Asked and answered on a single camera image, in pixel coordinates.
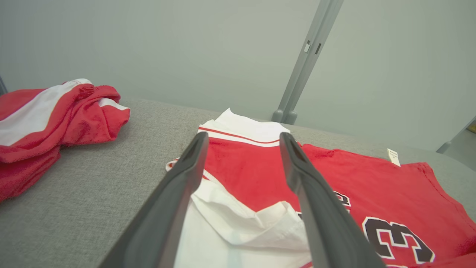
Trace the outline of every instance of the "clothing tag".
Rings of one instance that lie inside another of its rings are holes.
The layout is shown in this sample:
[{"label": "clothing tag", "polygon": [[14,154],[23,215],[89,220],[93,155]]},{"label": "clothing tag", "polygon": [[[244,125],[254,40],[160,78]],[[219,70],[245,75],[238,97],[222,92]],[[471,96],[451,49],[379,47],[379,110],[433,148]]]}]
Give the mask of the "clothing tag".
[{"label": "clothing tag", "polygon": [[397,152],[387,148],[387,153],[388,157],[390,157],[390,161],[392,161],[392,163],[396,164],[397,166],[400,166],[400,161],[398,160]]},{"label": "clothing tag", "polygon": [[306,46],[304,47],[304,52],[307,53],[309,51],[309,47],[310,47],[310,45],[309,45],[309,41],[308,41]]}]

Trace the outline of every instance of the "gray fabric surface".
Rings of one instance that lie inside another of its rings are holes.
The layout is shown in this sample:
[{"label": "gray fabric surface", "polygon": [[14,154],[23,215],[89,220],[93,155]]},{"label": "gray fabric surface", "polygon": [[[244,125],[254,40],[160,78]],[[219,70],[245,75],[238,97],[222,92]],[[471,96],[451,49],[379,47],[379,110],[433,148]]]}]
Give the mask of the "gray fabric surface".
[{"label": "gray fabric surface", "polygon": [[[220,115],[145,100],[123,100],[130,122],[116,141],[64,148],[23,195],[0,204],[1,267],[96,267],[179,156],[197,126]],[[442,187],[476,219],[476,173],[444,155],[286,125],[301,143],[401,163],[428,162]]]}]

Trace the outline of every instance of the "jersey number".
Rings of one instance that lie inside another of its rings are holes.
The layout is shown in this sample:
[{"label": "jersey number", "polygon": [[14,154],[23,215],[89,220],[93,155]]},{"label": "jersey number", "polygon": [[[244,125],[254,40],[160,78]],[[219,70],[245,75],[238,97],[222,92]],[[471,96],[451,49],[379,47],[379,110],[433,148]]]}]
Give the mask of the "jersey number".
[{"label": "jersey number", "polygon": [[435,259],[433,251],[405,225],[395,222],[388,223],[375,217],[366,217],[362,227],[365,236],[382,258],[395,259],[390,245],[387,242],[382,242],[380,237],[380,233],[386,232],[390,235],[390,242],[393,247],[408,247],[407,237],[412,237],[416,241],[417,246],[412,246],[416,263],[422,264]]}]

